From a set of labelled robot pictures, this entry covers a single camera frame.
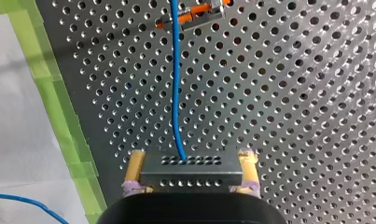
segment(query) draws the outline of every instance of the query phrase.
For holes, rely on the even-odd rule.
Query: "orange component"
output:
[[[184,23],[184,22],[192,21],[192,20],[193,20],[193,17],[191,16],[190,13],[186,13],[186,14],[180,15],[178,17],[178,22],[179,23]]]
[[[158,28],[158,30],[162,30],[162,28],[163,28],[162,23],[158,23],[158,24],[156,24],[156,28]]]
[[[194,6],[190,8],[190,12],[192,14],[197,14],[197,13],[209,11],[209,10],[211,10],[211,5],[209,4],[202,4],[202,5],[198,5],[198,6]]]

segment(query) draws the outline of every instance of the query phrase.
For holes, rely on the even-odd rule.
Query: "purple tape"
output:
[[[121,186],[123,187],[123,197],[142,193],[142,189],[146,189],[145,186],[140,185],[136,180],[125,180]]]

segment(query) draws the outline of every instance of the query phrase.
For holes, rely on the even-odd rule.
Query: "green tape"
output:
[[[74,108],[69,99],[68,92],[62,80],[53,81],[54,87],[59,97],[61,103],[61,108],[63,109],[63,114],[66,119],[66,124],[68,125],[69,132],[74,136],[74,144],[77,150],[77,154],[82,161],[89,161],[94,164],[94,159],[91,155],[89,146],[86,144],[85,137],[83,135],[82,129],[80,128],[80,123],[75,114]],[[95,166],[93,166],[94,173],[98,176],[98,171]]]
[[[68,169],[74,179],[96,177],[91,162],[68,164]]]
[[[101,214],[86,215],[86,219],[89,221],[90,224],[95,224],[100,218],[100,215]]]
[[[89,223],[106,209],[98,171],[63,83],[35,0],[0,0],[21,44]]]
[[[34,26],[43,23],[42,16],[36,6],[35,0],[0,0],[0,14],[27,10]]]
[[[25,59],[30,66],[34,79],[50,76],[48,65],[40,48],[34,26],[28,16],[27,11],[15,11],[8,14],[13,24],[15,33],[19,39]]]
[[[53,131],[57,137],[60,148],[67,164],[79,163],[80,158],[75,150],[74,141],[68,130],[61,104],[54,89],[51,77],[37,78],[36,86],[42,96],[45,108],[51,122]]]

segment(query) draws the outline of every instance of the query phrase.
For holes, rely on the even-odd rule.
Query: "painter's tape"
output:
[[[89,221],[89,223],[97,223],[100,215],[101,214],[86,215],[86,219]]]
[[[57,141],[59,142],[66,163],[79,163],[80,158],[75,151],[75,145],[72,136],[69,133],[51,77],[37,78],[35,83],[42,96],[42,100],[51,122],[51,127],[53,128]]]
[[[85,161],[75,164],[68,164],[68,169],[74,179],[97,177],[91,162]]]
[[[50,71],[40,48],[34,26],[28,15],[28,11],[21,10],[8,13],[13,29],[19,39],[22,52],[30,67],[34,79],[49,77]]]
[[[77,155],[79,156],[81,161],[89,161],[94,164],[94,159],[91,155],[89,146],[86,144],[79,120],[77,118],[77,115],[75,114],[74,108],[69,99],[69,95],[63,81],[53,81],[53,84],[57,92],[61,108],[63,110],[66,125],[68,126],[70,134],[73,136]],[[93,169],[96,176],[98,176],[98,171],[95,166],[93,166]]]
[[[43,24],[42,16],[36,6],[35,0],[0,0],[0,14],[10,14],[18,11],[28,11],[31,25]]]

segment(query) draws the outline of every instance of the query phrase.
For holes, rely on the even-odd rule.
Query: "cable connector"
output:
[[[205,0],[203,4],[187,7],[184,11],[178,12],[178,24],[181,30],[186,31],[196,27],[204,26],[214,20],[225,18],[224,5],[231,0]],[[156,25],[159,30],[171,31],[173,19],[170,14],[160,17]]]

